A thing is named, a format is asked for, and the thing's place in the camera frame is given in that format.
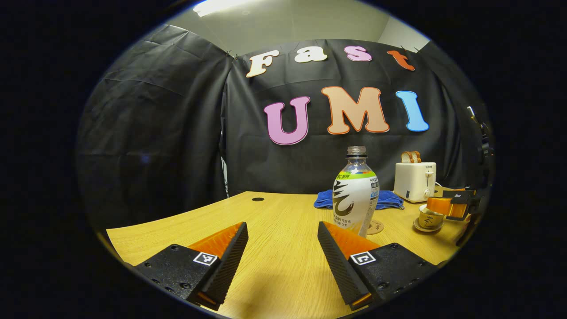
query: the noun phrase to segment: toaster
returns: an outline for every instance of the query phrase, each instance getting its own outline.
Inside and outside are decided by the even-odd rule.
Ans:
[[[434,162],[396,163],[393,192],[411,203],[427,201],[435,193]]]

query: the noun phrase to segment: saucer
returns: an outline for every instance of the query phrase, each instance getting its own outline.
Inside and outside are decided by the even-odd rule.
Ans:
[[[417,228],[417,230],[420,230],[422,232],[435,232],[436,230],[443,227],[443,222],[439,223],[439,225],[437,225],[437,227],[435,227],[435,228],[423,228],[423,227],[420,226],[420,219],[418,217],[413,221],[413,226],[415,228]]]

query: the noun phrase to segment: bread slice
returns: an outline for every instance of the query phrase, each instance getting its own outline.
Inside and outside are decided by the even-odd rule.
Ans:
[[[419,163],[419,158],[417,158],[416,152],[409,152],[409,154],[412,157],[412,163]]]
[[[412,156],[409,154],[409,152],[404,152],[401,154],[401,162],[402,163],[413,163],[412,162]]]
[[[418,163],[421,163],[421,155],[420,155],[420,152],[414,150],[413,153],[415,153],[415,154],[417,155],[417,162],[418,162]]]

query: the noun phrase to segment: black backdrop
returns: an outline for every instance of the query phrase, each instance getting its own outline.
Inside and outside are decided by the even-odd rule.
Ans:
[[[370,62],[353,62],[347,58],[344,48],[357,45],[372,55]],[[295,62],[297,49],[310,46],[322,47],[327,59]],[[280,53],[266,67],[267,71],[247,78],[249,58],[272,50]],[[406,70],[398,65],[387,54],[391,50],[406,55],[408,63],[416,70]],[[328,98],[321,93],[327,86],[343,87],[354,100],[358,99],[363,87],[378,88],[390,130],[370,133],[362,128],[360,132],[351,129],[343,135],[329,134],[331,111]],[[408,115],[403,102],[395,95],[397,91],[417,94],[422,115],[429,125],[427,131],[412,132],[406,128]],[[437,181],[444,186],[474,184],[471,178],[466,180],[462,167],[461,131],[455,114],[455,108],[465,111],[473,101],[454,105],[447,93],[448,89],[419,53],[368,41],[309,40],[264,48],[238,57],[232,63],[223,95],[229,194],[243,191],[317,194],[330,189],[336,174],[346,164],[346,147],[351,145],[366,147],[367,163],[376,172],[383,190],[393,190],[395,163],[401,161],[400,155],[406,150],[418,150],[423,161],[436,162]],[[451,92],[454,98],[460,94]],[[268,136],[264,107],[285,103],[287,106],[281,112],[282,128],[292,132],[297,121],[289,102],[299,96],[311,99],[307,105],[307,136],[293,145],[275,144]],[[474,134],[474,128],[465,128],[465,135]]]
[[[372,61],[346,57],[344,48],[357,45]],[[295,62],[297,48],[309,46],[322,47],[328,58]],[[247,78],[249,58],[272,49],[280,54],[268,71]],[[416,70],[398,65],[387,54],[391,50],[406,55]],[[145,223],[225,198],[221,155],[230,195],[327,190],[345,165],[349,145],[366,146],[368,164],[383,190],[393,190],[395,163],[406,150],[418,150],[423,161],[437,163],[437,181],[444,186],[480,187],[480,131],[466,107],[482,111],[484,105],[435,44],[424,52],[368,41],[309,40],[233,59],[189,31],[159,27],[105,72],[81,117],[78,179],[92,224],[105,234],[107,228]],[[329,101],[321,93],[327,86],[343,87],[354,99],[363,87],[378,88],[389,131],[329,134]],[[427,131],[406,128],[408,115],[397,91],[417,93]],[[311,99],[308,134],[297,144],[275,144],[268,136],[264,107],[289,105],[298,96]],[[479,113],[480,120],[488,121]],[[282,128],[291,132],[296,126],[294,110],[285,107]]]
[[[194,33],[163,26],[105,72],[77,138],[95,228],[105,234],[226,198],[219,101],[231,60]]]

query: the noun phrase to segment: ceiling light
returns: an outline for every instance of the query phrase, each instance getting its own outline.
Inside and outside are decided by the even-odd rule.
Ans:
[[[205,16],[213,12],[223,9],[241,5],[242,3],[250,2],[251,0],[206,0],[193,8],[199,16]]]

